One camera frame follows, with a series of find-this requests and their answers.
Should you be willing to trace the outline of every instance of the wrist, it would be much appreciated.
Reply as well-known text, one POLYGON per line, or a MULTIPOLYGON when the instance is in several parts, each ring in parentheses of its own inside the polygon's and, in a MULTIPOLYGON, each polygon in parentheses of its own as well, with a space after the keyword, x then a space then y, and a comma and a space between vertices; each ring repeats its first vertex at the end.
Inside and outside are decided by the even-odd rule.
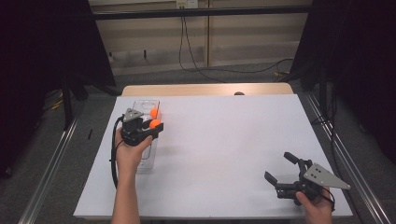
POLYGON ((119 175, 119 186, 134 187, 134 182, 135 182, 134 173, 119 175))

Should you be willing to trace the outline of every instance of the white table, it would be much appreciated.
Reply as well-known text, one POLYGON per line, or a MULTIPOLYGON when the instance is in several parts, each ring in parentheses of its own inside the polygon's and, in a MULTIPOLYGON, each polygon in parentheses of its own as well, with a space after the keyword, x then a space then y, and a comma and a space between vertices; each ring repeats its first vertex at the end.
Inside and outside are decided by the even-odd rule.
MULTIPOLYGON (((285 151, 332 170, 297 95, 119 97, 74 216, 111 218, 112 128, 135 100, 149 99, 161 102, 164 131, 153 170, 136 179, 141 217, 302 217, 302 207, 276 197, 264 172, 283 183, 297 180, 298 167, 283 158, 285 151)), ((333 216, 352 216, 342 191, 331 191, 333 216)))

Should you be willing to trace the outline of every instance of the black cable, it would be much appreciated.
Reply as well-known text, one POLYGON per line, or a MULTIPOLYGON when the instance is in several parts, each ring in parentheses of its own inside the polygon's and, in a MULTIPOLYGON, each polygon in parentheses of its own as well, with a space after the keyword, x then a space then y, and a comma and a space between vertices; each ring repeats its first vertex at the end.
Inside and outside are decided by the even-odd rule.
POLYGON ((123 142, 120 141, 117 146, 115 147, 115 137, 116 137, 116 131, 117 131, 117 126, 119 125, 119 122, 123 120, 123 115, 121 117, 119 117, 116 120, 116 123, 114 124, 114 129, 113 129, 113 137, 111 139, 111 175, 113 176, 113 182, 114 182, 114 186, 116 186, 119 184, 119 180, 117 179, 117 167, 116 167, 116 157, 117 157, 117 148, 119 147, 119 145, 123 142))
MULTIPOLYGON (((335 137, 335 115, 336 115, 336 113, 337 113, 337 109, 338 109, 338 104, 337 104, 336 85, 333 84, 333 85, 332 85, 332 99, 331 99, 331 102, 329 103, 329 108, 328 108, 328 111, 331 111, 332 115, 329 117, 328 120, 323 120, 322 122, 330 122, 331 125, 332 125, 332 131, 331 131, 331 136, 330 136, 330 138, 331 138, 331 141, 330 141, 330 142, 331 142, 330 151, 331 151, 331 153, 332 153, 332 159, 333 159, 333 161, 334 161, 335 170, 336 170, 336 172, 337 172, 337 175, 340 177, 340 179, 344 179, 344 177, 343 177, 343 175, 342 175, 342 173, 341 173, 341 171, 340 171, 340 167, 338 166, 338 162, 337 162, 337 160, 336 160, 335 150, 334 150, 334 146, 335 146, 335 138, 334 138, 334 137, 335 137)), ((364 223, 364 221, 363 221, 362 218, 361 218, 361 214, 360 214, 360 212, 358 211, 357 206, 356 206, 356 204, 354 203, 354 201, 353 201, 353 199, 352 199, 352 196, 350 195, 349 190, 343 190, 343 192, 345 192, 345 193, 348 195, 349 200, 350 200, 350 202, 352 203, 352 206, 355 208, 355 212, 356 212, 356 215, 357 215, 359 221, 360 221, 361 223, 364 223)))
POLYGON ((278 66, 278 64, 276 64, 276 79, 275 79, 275 82, 279 81, 279 77, 280 77, 279 66, 278 66))
POLYGON ((181 68, 182 68, 183 70, 186 70, 186 71, 189 71, 189 72, 198 72, 198 73, 201 74, 203 77, 206 77, 206 78, 208 78, 208 79, 212 79, 212 80, 215 80, 215 81, 221 82, 221 83, 226 83, 225 81, 216 79, 216 78, 214 78, 214 77, 208 77, 208 76, 206 76, 206 75, 205 75, 204 73, 202 73, 201 70, 198 68, 197 64, 195 63, 194 56, 192 55, 191 45, 190 45, 190 39, 189 39, 189 33, 188 33, 188 31, 187 31, 187 23, 186 23, 186 18, 185 18, 185 17, 182 17, 182 18, 181 18, 181 41, 180 41, 180 49, 179 49, 179 51, 178 51, 178 61, 179 61, 180 66, 181 66, 181 68), (192 62, 193 62, 194 66, 195 66, 195 69, 196 69, 196 70, 194 70, 194 71, 191 71, 191 70, 188 70, 188 69, 184 68, 183 65, 181 64, 181 60, 180 60, 180 58, 181 58, 181 57, 180 57, 180 54, 181 54, 181 47, 183 46, 184 29, 186 29, 186 37, 187 37, 187 42, 188 42, 188 44, 189 44, 190 55, 191 55, 192 62))
POLYGON ((183 70, 185 70, 185 71, 188 71, 188 72, 199 72, 201 75, 203 75, 206 78, 214 79, 214 80, 216 80, 218 82, 224 82, 224 81, 212 78, 212 77, 208 77, 208 76, 202 74, 202 71, 221 71, 221 72, 231 72, 231 73, 254 74, 254 73, 260 73, 260 72, 268 71, 268 70, 270 70, 271 68, 273 68, 275 66, 278 67, 278 65, 280 63, 283 63, 283 62, 286 62, 286 61, 293 61, 293 60, 294 59, 283 59, 283 60, 280 60, 280 61, 274 63, 273 65, 271 65, 269 67, 266 67, 266 68, 261 69, 261 70, 256 70, 256 71, 237 71, 237 70, 229 70, 229 69, 222 69, 222 68, 198 68, 196 63, 195 63, 195 60, 193 58, 192 51, 191 51, 191 44, 190 44, 189 34, 188 34, 188 30, 187 30, 186 18, 182 18, 181 19, 181 40, 180 40, 180 48, 179 48, 179 51, 178 51, 178 62, 180 64, 180 67, 183 70), (184 30, 186 30, 186 37, 187 37, 187 41, 188 41, 188 44, 189 44, 189 51, 190 51, 190 55, 192 57, 192 61, 194 63, 195 69, 187 69, 187 68, 183 67, 183 64, 181 63, 181 49, 182 49, 182 46, 183 46, 184 30))
POLYGON ((331 196, 332 198, 330 199, 330 198, 324 196, 324 195, 321 194, 321 193, 319 194, 319 196, 320 196, 322 199, 326 200, 327 202, 329 202, 329 203, 332 205, 332 212, 335 211, 335 198, 334 198, 334 195, 332 195, 332 193, 331 193, 328 189, 325 189, 325 188, 322 188, 322 189, 324 189, 324 190, 326 190, 327 192, 329 192, 329 194, 330 194, 330 196, 331 196))

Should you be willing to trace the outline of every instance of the orange object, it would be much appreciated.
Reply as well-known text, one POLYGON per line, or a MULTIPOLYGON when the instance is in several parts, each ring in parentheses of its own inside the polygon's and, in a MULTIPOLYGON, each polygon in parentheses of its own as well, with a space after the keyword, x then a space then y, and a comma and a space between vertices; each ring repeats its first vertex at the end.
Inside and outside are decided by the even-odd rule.
POLYGON ((155 127, 157 127, 157 125, 161 124, 161 121, 158 119, 154 119, 149 123, 149 127, 150 129, 155 129, 155 127))
POLYGON ((160 114, 160 110, 158 109, 158 108, 152 108, 150 111, 149 111, 149 115, 153 118, 153 119, 156 119, 156 118, 158 118, 159 115, 160 114))

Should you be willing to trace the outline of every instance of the clear plastic container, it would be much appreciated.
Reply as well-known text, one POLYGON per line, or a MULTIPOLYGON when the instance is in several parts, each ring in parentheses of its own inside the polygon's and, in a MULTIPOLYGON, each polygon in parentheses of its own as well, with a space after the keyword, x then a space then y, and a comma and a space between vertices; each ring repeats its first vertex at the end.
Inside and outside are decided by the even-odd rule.
MULTIPOLYGON (((161 119, 160 113, 160 101, 155 100, 139 100, 134 102, 134 110, 143 113, 141 118, 143 122, 148 119, 161 119)), ((146 173, 152 170, 154 167, 155 153, 157 150, 158 138, 155 138, 151 145, 147 147, 142 155, 142 160, 137 166, 138 173, 146 173)))

